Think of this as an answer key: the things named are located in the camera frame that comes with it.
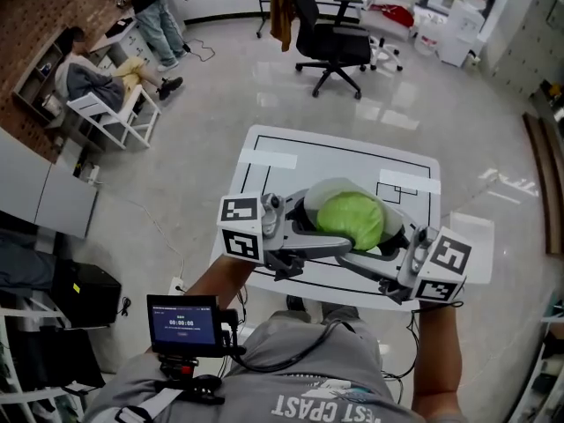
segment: brown jacket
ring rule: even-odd
[[[271,35],[282,42],[283,52],[290,48],[293,17],[292,0],[271,0]]]

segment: sitting person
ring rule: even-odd
[[[84,57],[88,54],[85,32],[78,26],[65,29],[57,44],[64,61],[56,70],[56,90],[67,100],[92,92],[118,112],[137,85],[151,83],[157,88],[159,99],[164,100],[182,84],[180,77],[159,80],[137,56],[128,58],[111,75],[99,69]]]

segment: white chair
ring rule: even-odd
[[[412,11],[416,0],[367,0],[366,7],[371,4],[397,4]],[[410,29],[399,24],[386,16],[380,11],[367,11],[358,9],[360,25],[366,28],[370,33],[378,33],[376,36],[370,36],[372,48],[372,58],[370,60],[370,69],[374,71],[378,60],[393,61],[396,64],[396,70],[403,69],[399,60],[399,49],[397,46],[386,43],[384,35],[390,35],[401,41],[407,41],[410,35]]]
[[[139,95],[143,94],[145,99],[152,105],[154,111],[152,112],[151,121],[149,123],[141,125],[132,125],[133,121],[137,119],[137,115],[133,111]],[[84,97],[67,102],[67,105],[76,111],[79,115],[84,117],[89,123],[101,131],[104,135],[110,138],[114,143],[119,145],[122,149],[125,149],[125,138],[130,133],[137,140],[143,144],[145,147],[151,147],[149,145],[149,139],[151,138],[152,129],[154,127],[157,116],[160,115],[160,109],[157,107],[155,102],[149,97],[145,92],[145,89],[141,85],[137,85],[131,96],[123,104],[122,109],[119,113],[116,113],[112,108],[106,105],[98,96],[93,93],[88,93]],[[92,118],[95,115],[103,115],[99,121]],[[106,130],[106,126],[120,123],[124,127],[124,131],[121,139],[117,139],[111,133]],[[145,136],[141,136],[139,131],[146,130]]]

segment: gray t-shirt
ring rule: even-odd
[[[286,360],[316,340],[323,326],[268,321],[259,326],[245,346],[249,365]],[[293,367],[272,374],[257,374],[235,366],[216,393],[223,405],[175,400],[157,423],[260,422],[290,423],[423,423],[414,412],[396,404],[382,378],[374,348],[344,326]],[[154,354],[130,360],[102,389],[84,422],[108,407],[139,405],[155,394],[154,383],[164,381]],[[465,423],[462,415],[433,419],[432,423]]]

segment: person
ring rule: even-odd
[[[57,44],[64,60],[56,70],[55,86],[66,100],[92,92],[118,112],[137,85],[150,83],[157,88],[159,99],[164,100],[182,84],[182,78],[159,80],[137,56],[129,57],[110,75],[85,57],[88,55],[85,32],[79,26],[66,28]]]
[[[139,31],[151,44],[160,57],[159,72],[168,71],[178,66],[178,59],[186,56],[184,40],[173,15],[167,6],[167,0],[122,0],[123,5],[131,3]]]
[[[243,287],[254,263],[221,256],[186,292],[216,295],[227,308]],[[310,346],[322,324],[310,323],[300,299],[288,300],[287,311],[276,312],[247,339],[242,358],[253,366],[287,360]],[[427,308],[419,314],[419,354],[415,361],[412,409],[392,399],[382,378],[376,339],[359,319],[356,308],[323,304],[324,321],[343,324],[314,351],[286,370],[258,374],[235,365],[216,395],[223,405],[195,404],[175,399],[154,421],[158,423],[229,422],[367,422],[462,423],[456,390],[462,360],[453,307]],[[136,406],[155,395],[154,384],[164,381],[156,354],[149,350],[122,367],[87,409],[85,423],[110,407]]]

